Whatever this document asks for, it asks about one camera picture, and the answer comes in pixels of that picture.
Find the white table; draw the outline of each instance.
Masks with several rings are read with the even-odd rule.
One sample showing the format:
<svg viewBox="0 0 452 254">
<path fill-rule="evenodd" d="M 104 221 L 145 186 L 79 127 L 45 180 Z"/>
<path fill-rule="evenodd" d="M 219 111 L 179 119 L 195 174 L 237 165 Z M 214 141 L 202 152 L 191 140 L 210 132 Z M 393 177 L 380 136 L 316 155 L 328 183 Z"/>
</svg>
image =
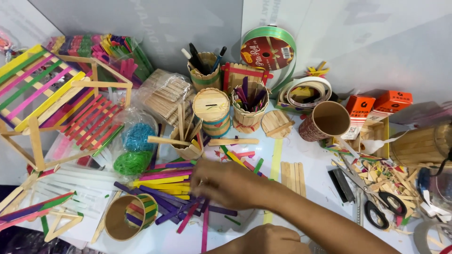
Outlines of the white table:
<svg viewBox="0 0 452 254">
<path fill-rule="evenodd" d="M 274 110 L 273 105 L 267 107 L 267 112 Z M 301 162 L 304 167 L 306 194 L 307 198 L 313 202 L 326 207 L 350 220 L 354 220 L 354 204 L 342 203 L 333 183 L 327 173 L 335 167 L 331 165 L 331 159 L 336 158 L 330 151 L 322 149 L 317 142 L 306 142 L 298 135 L 298 126 L 302 122 L 299 115 L 288 113 L 288 115 L 295 121 L 294 128 L 287 138 L 283 140 L 283 151 L 281 161 L 289 163 Z M 172 127 L 167 126 L 165 130 L 165 136 L 168 137 L 173 130 Z M 252 165 L 256 165 L 257 160 L 261 157 L 264 159 L 261 172 L 266 176 L 270 175 L 270 167 L 272 163 L 273 146 L 275 140 L 265 136 L 262 128 L 255 131 L 252 134 L 243 134 L 236 131 L 233 127 L 226 134 L 225 137 L 234 138 L 238 135 L 241 138 L 258 138 L 260 143 L 258 145 L 233 146 L 232 149 L 245 149 L 255 151 L 256 156 L 252 159 L 247 159 Z M 208 158 L 218 159 L 214 150 L 218 150 L 216 147 L 206 146 L 206 155 Z M 162 145 L 160 149 L 160 161 L 168 162 L 178 158 L 175 151 L 170 145 Z M 264 212 L 257 211 L 256 217 L 254 217 L 249 224 L 244 228 L 243 232 L 217 232 L 216 230 L 209 230 L 207 249 L 213 249 L 226 242 L 243 235 L 251 228 L 261 225 L 263 223 Z M 407 231 L 413 231 L 415 225 L 420 221 L 415 220 L 407 226 Z M 273 224 L 286 226 L 295 229 L 292 225 L 286 222 L 284 219 L 273 215 Z M 412 235 L 399 234 L 395 231 L 384 232 L 374 226 L 372 226 L 364 217 L 364 227 L 383 239 L 385 242 L 396 248 L 398 251 L 404 254 L 418 253 L 414 243 Z M 182 234 L 177 234 L 178 226 L 170 221 L 166 221 L 160 225 L 153 224 L 148 229 L 140 232 L 136 237 L 129 241 L 119 242 L 111 239 L 105 231 L 102 232 L 99 239 L 94 244 L 88 244 L 87 246 L 99 251 L 103 251 L 107 254 L 198 254 L 201 252 L 201 232 L 202 223 L 199 219 L 194 219 L 192 223 L 189 223 Z M 302 241 L 308 242 L 309 238 L 304 236 Z"/>
</svg>

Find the yellow tape line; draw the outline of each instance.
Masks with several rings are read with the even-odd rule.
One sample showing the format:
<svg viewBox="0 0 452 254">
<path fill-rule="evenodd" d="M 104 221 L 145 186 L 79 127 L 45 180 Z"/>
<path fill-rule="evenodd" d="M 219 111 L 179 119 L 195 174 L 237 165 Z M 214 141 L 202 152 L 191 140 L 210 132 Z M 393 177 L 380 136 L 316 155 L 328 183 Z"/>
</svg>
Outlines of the yellow tape line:
<svg viewBox="0 0 452 254">
<path fill-rule="evenodd" d="M 272 157 L 272 168 L 270 171 L 270 178 L 278 181 L 279 178 L 279 168 L 281 164 L 281 154 L 283 150 L 283 140 L 276 139 L 275 146 L 273 148 L 273 157 Z M 264 211 L 264 222 L 262 224 L 272 223 L 273 221 L 273 213 L 269 211 Z"/>
</svg>

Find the plastic bag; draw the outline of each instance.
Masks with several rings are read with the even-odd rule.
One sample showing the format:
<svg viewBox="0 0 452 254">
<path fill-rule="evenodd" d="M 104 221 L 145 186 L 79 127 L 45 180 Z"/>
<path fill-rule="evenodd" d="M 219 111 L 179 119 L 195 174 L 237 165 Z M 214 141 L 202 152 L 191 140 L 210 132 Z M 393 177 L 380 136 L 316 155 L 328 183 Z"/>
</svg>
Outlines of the plastic bag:
<svg viewBox="0 0 452 254">
<path fill-rule="evenodd" d="M 147 142 L 148 136 L 157 135 L 157 122 L 137 108 L 123 110 L 114 121 L 124 123 L 124 129 L 112 143 L 113 169 L 125 180 L 134 179 L 145 171 L 157 149 L 155 143 Z"/>
<path fill-rule="evenodd" d="M 177 107 L 183 103 L 184 111 L 191 108 L 194 88 L 184 75 L 157 69 L 143 85 L 132 94 L 133 100 L 160 120 L 174 125 Z"/>
</svg>

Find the white tape roll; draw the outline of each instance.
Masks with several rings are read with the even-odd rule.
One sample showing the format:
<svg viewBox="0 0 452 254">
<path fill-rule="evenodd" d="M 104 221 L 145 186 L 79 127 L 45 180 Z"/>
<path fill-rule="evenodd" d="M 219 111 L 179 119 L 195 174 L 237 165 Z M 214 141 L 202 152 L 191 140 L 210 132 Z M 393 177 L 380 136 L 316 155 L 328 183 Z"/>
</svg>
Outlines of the white tape roll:
<svg viewBox="0 0 452 254">
<path fill-rule="evenodd" d="M 320 97 L 318 99 L 316 99 L 314 102 L 312 103 L 299 103 L 296 102 L 295 100 L 293 100 L 290 97 L 290 92 L 297 87 L 310 87 L 313 88 L 317 91 L 319 91 L 320 93 Z M 285 101 L 287 100 L 287 102 L 289 102 L 291 105 L 298 107 L 298 108 L 313 108 L 315 107 L 317 104 L 323 102 L 323 101 L 327 101 L 330 99 L 331 97 L 331 85 L 330 83 L 323 78 L 320 77 L 305 77 L 302 79 L 294 79 L 293 81 L 289 82 L 282 90 L 280 93 L 280 101 Z"/>
</svg>

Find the white wall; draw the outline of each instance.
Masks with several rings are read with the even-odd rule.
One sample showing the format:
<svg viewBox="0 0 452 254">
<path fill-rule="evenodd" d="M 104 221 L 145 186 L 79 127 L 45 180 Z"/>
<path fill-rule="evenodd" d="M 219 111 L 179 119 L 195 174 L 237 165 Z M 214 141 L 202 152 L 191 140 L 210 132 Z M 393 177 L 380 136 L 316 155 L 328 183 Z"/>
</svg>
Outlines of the white wall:
<svg viewBox="0 0 452 254">
<path fill-rule="evenodd" d="M 0 0 L 0 30 L 6 33 L 11 41 L 20 47 L 32 47 L 41 44 L 51 36 L 62 35 L 38 10 L 26 0 Z M 0 66 L 5 64 L 3 55 L 0 55 Z M 24 111 L 31 113 L 42 101 L 36 101 Z M 41 134 L 44 153 L 50 148 L 57 136 L 57 132 Z M 32 153 L 28 136 L 13 137 L 22 147 Z M 19 177 L 26 172 L 27 163 L 7 144 L 0 140 L 0 184 L 20 184 Z"/>
<path fill-rule="evenodd" d="M 451 99 L 451 13 L 447 0 L 244 0 L 242 36 L 268 24 L 287 30 L 294 76 L 325 60 L 336 93 L 395 89 L 436 104 Z"/>
</svg>

